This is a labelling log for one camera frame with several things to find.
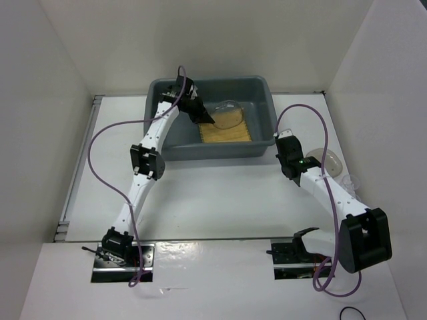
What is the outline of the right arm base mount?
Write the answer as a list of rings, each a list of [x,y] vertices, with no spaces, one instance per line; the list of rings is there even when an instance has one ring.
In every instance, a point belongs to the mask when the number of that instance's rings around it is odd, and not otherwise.
[[[270,240],[271,248],[266,253],[272,258],[275,280],[313,278],[326,256],[308,253],[302,239],[318,230],[310,227],[294,233],[292,237]]]

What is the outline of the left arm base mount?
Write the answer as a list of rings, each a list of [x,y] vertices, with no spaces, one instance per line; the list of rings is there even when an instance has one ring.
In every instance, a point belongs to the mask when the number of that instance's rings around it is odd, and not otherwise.
[[[107,254],[102,250],[100,243],[97,244],[96,249],[90,249],[86,246],[82,246],[81,249],[94,255],[92,283],[128,283],[139,271],[139,251],[136,244],[133,244],[127,260]],[[143,274],[139,278],[139,282],[149,283],[153,281],[155,245],[144,243],[141,246],[141,252]]]

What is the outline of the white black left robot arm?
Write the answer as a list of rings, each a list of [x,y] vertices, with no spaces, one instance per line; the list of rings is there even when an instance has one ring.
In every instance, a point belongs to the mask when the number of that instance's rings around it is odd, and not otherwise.
[[[133,241],[136,240],[136,218],[155,182],[165,172],[165,161],[161,149],[173,122],[180,113],[188,114],[195,124],[213,124],[214,120],[197,94],[193,80],[182,75],[177,76],[173,85],[161,92],[157,112],[143,139],[130,147],[133,181],[125,195],[125,205],[106,235],[101,246],[117,266],[132,263],[136,254]]]

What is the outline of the yellow woven bamboo mat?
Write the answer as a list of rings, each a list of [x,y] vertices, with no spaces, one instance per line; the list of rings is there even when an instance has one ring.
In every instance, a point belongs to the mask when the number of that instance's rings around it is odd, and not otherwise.
[[[245,118],[238,126],[225,130],[217,129],[214,124],[199,124],[199,133],[203,143],[252,141]]]

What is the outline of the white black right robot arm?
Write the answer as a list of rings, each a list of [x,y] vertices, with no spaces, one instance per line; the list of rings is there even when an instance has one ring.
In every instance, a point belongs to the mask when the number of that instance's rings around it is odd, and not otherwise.
[[[314,157],[303,157],[298,138],[284,131],[275,136],[282,173],[313,196],[333,216],[336,209],[338,234],[310,227],[294,233],[292,254],[300,262],[315,254],[337,257],[349,273],[356,273],[392,257],[387,215],[371,209],[321,170]]]

